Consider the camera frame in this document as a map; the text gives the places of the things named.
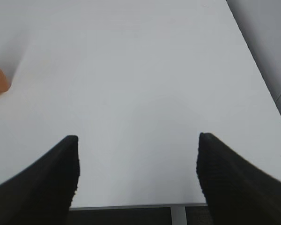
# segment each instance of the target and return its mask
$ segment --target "white wall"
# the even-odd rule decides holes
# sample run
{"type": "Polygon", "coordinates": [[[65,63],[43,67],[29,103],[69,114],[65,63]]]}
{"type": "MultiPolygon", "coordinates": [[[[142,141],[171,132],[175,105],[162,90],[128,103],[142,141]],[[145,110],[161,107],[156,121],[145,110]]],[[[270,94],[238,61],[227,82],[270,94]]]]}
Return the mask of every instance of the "white wall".
{"type": "Polygon", "coordinates": [[[281,0],[227,0],[281,113],[281,0]]]}

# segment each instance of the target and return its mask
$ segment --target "white table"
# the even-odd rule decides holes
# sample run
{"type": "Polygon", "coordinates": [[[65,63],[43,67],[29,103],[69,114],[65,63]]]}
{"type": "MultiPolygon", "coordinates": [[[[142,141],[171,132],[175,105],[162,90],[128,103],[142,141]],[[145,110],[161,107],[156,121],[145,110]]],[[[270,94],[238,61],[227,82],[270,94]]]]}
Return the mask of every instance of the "white table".
{"type": "Polygon", "coordinates": [[[212,132],[281,180],[281,117],[225,0],[0,0],[0,183],[80,138],[72,207],[203,203],[212,132]]]}

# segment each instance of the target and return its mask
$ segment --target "gray floor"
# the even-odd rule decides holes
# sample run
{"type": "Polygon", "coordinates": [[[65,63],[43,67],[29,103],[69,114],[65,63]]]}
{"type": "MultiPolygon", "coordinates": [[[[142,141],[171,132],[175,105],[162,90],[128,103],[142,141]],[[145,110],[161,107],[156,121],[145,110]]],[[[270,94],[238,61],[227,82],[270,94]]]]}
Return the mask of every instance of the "gray floor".
{"type": "MultiPolygon", "coordinates": [[[[213,225],[207,206],[186,207],[188,225],[213,225]]],[[[70,211],[66,225],[171,225],[170,207],[70,211]]]]}

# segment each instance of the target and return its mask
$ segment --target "table surface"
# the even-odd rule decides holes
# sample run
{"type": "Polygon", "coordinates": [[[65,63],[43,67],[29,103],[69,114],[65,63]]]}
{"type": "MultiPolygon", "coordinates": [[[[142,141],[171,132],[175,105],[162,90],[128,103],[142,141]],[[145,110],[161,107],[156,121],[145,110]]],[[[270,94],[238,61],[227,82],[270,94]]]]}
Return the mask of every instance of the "table surface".
{"type": "Polygon", "coordinates": [[[72,207],[203,203],[211,132],[281,180],[281,117],[225,0],[0,0],[0,183],[78,135],[72,207]]]}

